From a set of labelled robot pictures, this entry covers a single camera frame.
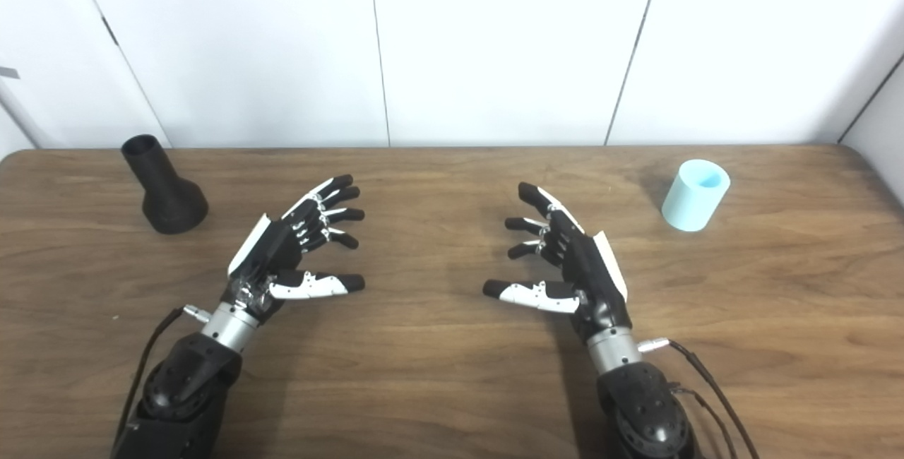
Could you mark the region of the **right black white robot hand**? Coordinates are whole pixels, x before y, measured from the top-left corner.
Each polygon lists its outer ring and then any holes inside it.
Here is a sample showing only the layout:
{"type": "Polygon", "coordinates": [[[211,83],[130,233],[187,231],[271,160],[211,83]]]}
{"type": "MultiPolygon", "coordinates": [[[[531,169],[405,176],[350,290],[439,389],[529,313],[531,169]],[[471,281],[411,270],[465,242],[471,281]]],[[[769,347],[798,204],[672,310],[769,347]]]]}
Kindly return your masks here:
{"type": "Polygon", "coordinates": [[[518,196],[545,221],[508,217],[508,230],[534,234],[534,240],[511,247],[511,260],[536,254],[561,271],[559,281],[511,282],[490,279],[483,295],[540,311],[568,314],[582,341],[614,329],[632,329],[626,285],[614,253],[600,232],[590,236],[561,201],[539,186],[521,182],[518,196]]]}

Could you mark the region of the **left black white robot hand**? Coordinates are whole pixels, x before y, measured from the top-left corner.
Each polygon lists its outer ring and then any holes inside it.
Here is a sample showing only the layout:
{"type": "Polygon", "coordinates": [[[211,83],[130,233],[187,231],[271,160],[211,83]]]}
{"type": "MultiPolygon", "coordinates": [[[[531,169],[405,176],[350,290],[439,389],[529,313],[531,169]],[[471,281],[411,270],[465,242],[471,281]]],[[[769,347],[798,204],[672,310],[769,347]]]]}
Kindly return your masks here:
{"type": "Polygon", "coordinates": [[[287,300],[310,300],[362,291],[366,282],[358,273],[304,271],[300,263],[329,243],[356,249],[359,242],[336,227],[343,221],[361,221],[362,209],[342,208],[358,198],[350,174],[327,179],[291,205],[281,217],[262,214],[228,266],[228,285],[222,302],[242,310],[259,324],[267,323],[287,300]]]}

